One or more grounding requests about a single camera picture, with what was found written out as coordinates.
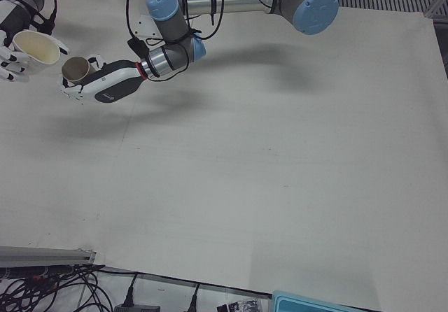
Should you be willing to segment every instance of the robotic hand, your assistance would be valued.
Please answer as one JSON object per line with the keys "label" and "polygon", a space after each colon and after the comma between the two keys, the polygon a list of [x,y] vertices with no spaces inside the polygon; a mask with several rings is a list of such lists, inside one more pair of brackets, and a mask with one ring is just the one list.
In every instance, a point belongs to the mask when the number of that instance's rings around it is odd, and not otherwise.
{"label": "robotic hand", "polygon": [[296,30],[312,35],[325,30],[339,8],[337,0],[147,0],[146,5],[165,45],[149,50],[143,41],[133,37],[128,43],[140,62],[119,60],[105,64],[75,86],[62,80],[63,92],[78,100],[111,103],[136,92],[146,79],[164,81],[167,79],[154,78],[185,70],[189,63],[205,56],[206,51],[202,39],[186,23],[184,15],[208,13],[213,16],[218,7],[223,12],[263,10],[283,16]]}
{"label": "robotic hand", "polygon": [[28,76],[22,74],[27,67],[29,56],[23,52],[15,52],[4,44],[7,35],[0,30],[0,78],[8,81],[27,82]]}
{"label": "robotic hand", "polygon": [[[55,26],[55,11],[47,20],[39,12],[45,0],[0,0],[0,78],[8,81],[28,81],[27,62],[29,55],[10,49],[11,42],[16,33],[28,29],[30,25],[37,27],[39,32],[51,34]],[[39,15],[43,23],[34,21]],[[50,37],[65,55],[69,53],[68,47]]]}

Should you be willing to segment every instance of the blue box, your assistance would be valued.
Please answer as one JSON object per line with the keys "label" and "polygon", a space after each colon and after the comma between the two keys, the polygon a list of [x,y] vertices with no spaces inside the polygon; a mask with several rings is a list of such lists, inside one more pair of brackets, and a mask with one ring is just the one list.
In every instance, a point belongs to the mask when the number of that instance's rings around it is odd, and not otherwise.
{"label": "blue box", "polygon": [[361,312],[361,310],[292,295],[287,292],[274,291],[270,312]]}

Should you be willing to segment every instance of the white table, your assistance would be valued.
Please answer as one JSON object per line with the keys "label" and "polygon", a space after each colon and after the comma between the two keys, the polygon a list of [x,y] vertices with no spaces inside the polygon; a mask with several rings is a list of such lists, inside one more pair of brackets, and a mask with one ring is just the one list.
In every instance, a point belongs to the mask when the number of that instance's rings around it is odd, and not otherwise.
{"label": "white table", "polygon": [[[136,59],[125,0],[59,2],[55,36],[73,55]],[[0,245],[444,311],[448,85],[431,21],[342,8],[304,36],[233,14],[206,47],[188,72],[111,105],[59,93],[60,66],[2,83]]]}

